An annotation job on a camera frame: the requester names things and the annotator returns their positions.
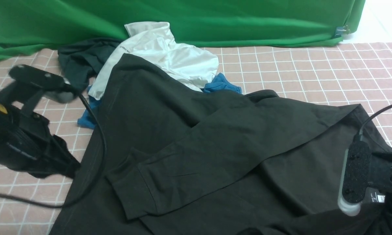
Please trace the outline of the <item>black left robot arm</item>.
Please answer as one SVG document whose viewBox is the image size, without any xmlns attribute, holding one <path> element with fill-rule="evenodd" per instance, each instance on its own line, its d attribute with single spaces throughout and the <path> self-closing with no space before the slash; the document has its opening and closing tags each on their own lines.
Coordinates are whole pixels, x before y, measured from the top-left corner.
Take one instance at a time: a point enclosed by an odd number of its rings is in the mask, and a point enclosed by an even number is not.
<svg viewBox="0 0 392 235">
<path fill-rule="evenodd" d="M 12 82 L 0 91 L 0 165 L 44 179 L 62 175 L 73 179 L 80 162 L 65 140 L 53 135 L 49 120 L 35 112 L 45 91 Z"/>
</svg>

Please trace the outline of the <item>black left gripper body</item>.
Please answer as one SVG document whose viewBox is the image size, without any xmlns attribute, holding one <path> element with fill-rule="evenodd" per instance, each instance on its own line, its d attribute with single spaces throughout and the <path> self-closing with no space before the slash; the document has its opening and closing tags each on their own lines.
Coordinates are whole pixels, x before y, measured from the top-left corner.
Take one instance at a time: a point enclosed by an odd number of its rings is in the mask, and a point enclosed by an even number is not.
<svg viewBox="0 0 392 235">
<path fill-rule="evenodd" d="M 35 112 L 44 92 L 12 82 L 0 91 L 0 165 L 44 179 L 73 179 L 80 163 L 65 140 L 51 134 L 49 120 Z"/>
</svg>

